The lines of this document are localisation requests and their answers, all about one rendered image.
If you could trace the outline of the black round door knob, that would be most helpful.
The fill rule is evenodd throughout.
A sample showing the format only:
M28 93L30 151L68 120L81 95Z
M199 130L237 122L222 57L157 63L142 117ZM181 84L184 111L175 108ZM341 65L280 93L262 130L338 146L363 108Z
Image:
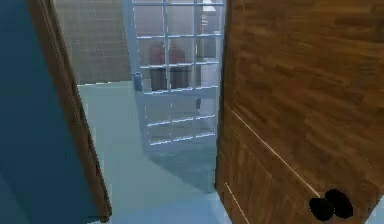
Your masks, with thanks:
M309 210L319 221L330 221L334 216L348 219L354 215L353 205L346 194L338 189L329 189L321 198L311 198Z

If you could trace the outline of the brown wooden door frame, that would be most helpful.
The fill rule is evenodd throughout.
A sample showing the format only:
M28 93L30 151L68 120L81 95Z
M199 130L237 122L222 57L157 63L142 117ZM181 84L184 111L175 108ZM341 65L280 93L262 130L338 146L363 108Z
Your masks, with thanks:
M112 215L94 142L79 95L53 0L24 0L56 88L66 123L97 209L96 220L107 223Z

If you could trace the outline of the brown wooden room door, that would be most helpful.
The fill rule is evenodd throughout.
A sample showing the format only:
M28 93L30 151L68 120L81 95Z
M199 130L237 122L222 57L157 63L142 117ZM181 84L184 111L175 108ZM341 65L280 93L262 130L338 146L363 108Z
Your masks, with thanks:
M227 0L217 143L231 224L384 224L384 0Z

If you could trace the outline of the red and gray trash can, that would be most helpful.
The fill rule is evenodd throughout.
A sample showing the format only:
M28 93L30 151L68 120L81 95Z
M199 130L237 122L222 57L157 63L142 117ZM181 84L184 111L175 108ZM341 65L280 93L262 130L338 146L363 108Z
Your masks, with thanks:
M153 91L186 88L188 86L189 66L186 62L185 51L174 41L168 46L168 57L162 42L155 42L149 49L149 64L156 65L150 69L151 88Z

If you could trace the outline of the white glass paned door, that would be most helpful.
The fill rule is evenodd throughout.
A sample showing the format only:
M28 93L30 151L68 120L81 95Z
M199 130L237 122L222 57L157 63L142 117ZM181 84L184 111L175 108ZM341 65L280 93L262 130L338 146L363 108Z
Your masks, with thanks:
M142 76L134 90L146 153L215 146L225 9L226 0L122 0L132 81ZM185 51L188 86L153 91L150 46L162 42L168 57L172 41Z

